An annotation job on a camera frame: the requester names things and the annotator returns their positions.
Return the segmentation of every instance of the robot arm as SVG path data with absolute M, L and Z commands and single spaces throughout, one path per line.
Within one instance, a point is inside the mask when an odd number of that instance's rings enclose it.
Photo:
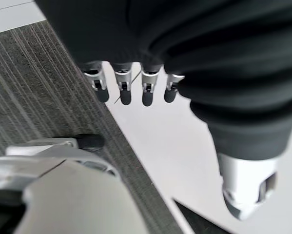
M 97 63 L 113 64 L 129 104 L 129 69 L 114 64 L 140 62 L 145 106 L 164 64 L 166 101 L 179 90 L 208 124 L 236 218 L 270 196 L 292 130 L 292 0 L 36 2 L 103 102 Z
M 0 233 L 147 234 L 117 170 L 74 138 L 32 140 L 0 157 Z

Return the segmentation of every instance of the black fingertip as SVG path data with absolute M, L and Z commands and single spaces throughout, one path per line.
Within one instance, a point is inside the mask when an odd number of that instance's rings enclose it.
M 127 91 L 127 90 L 120 91 L 120 97 L 121 97 L 121 102 L 124 105 L 128 105 L 131 103 L 131 100 L 132 100 L 131 91 Z
M 164 100 L 167 103 L 173 102 L 175 97 L 176 97 L 176 93 L 177 93 L 177 91 L 175 91 L 174 89 L 172 89 L 172 90 L 166 89 L 165 93 L 164 93 Z
M 154 94 L 150 92 L 142 93 L 142 103 L 144 106 L 150 106 L 152 104 L 153 95 Z
M 95 91 L 96 96 L 100 102 L 106 102 L 109 99 L 108 89 L 98 89 Z

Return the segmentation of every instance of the gray carpet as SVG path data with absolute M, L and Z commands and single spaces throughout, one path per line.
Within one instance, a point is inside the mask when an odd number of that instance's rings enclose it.
M 47 22 L 0 33 L 0 156 L 35 138 L 98 133 L 152 234 L 182 233 L 110 112 Z

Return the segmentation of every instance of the white floor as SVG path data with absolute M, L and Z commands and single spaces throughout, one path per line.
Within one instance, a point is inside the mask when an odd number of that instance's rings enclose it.
M 44 19 L 30 0 L 0 0 L 0 32 Z M 165 103 L 162 73 L 151 107 L 142 105 L 140 77 L 132 85 L 132 103 L 114 104 L 118 87 L 110 65 L 104 68 L 107 106 L 185 234 L 193 231 L 172 199 L 233 233 L 292 233 L 292 138 L 280 164 L 276 193 L 253 217 L 240 222 L 225 207 L 212 138 L 206 124 L 191 113 L 189 100 L 177 96 Z M 139 69 L 135 64 L 133 75 Z

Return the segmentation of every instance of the striped carpet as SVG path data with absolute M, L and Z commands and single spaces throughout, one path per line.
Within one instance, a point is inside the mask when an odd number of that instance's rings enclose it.
M 31 139 L 98 133 L 152 234 L 182 233 L 116 122 L 82 78 L 49 24 L 0 33 L 0 156 Z

